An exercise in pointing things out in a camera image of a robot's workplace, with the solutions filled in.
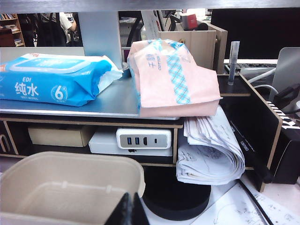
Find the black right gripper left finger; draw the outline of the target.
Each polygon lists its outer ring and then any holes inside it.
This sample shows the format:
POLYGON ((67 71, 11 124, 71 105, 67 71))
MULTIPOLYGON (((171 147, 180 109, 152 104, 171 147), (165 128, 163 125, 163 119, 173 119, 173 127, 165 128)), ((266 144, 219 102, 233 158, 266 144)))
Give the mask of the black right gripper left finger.
POLYGON ((131 196, 126 192, 114 208, 105 225, 131 225, 132 224, 132 201, 131 196))

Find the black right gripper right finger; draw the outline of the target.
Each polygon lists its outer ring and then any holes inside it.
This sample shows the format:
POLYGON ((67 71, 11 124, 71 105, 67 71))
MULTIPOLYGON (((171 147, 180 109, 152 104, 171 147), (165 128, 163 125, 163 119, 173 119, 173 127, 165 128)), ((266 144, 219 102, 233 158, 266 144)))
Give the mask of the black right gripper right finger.
POLYGON ((133 199, 133 224, 134 225, 149 225, 148 218, 142 206, 138 193, 134 194, 133 199))

